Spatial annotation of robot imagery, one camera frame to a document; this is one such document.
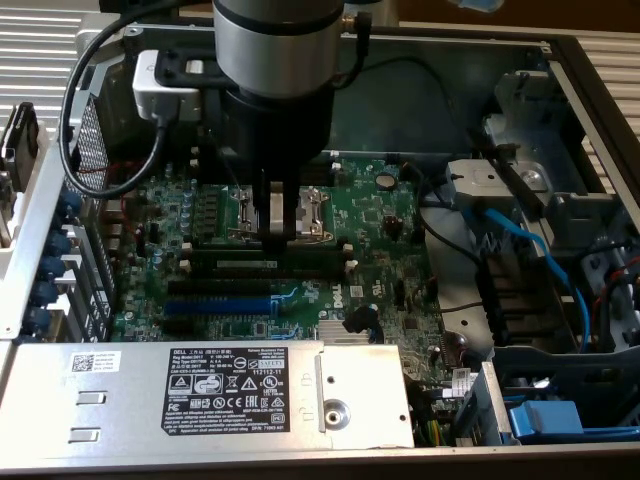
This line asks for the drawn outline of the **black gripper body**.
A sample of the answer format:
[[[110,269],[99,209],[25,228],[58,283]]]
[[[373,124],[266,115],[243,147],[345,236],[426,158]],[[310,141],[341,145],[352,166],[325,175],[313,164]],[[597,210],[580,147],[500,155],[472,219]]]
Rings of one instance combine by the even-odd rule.
[[[256,166],[270,170],[298,167],[326,147],[334,98],[331,87],[280,100],[227,90],[222,95],[224,141]]]

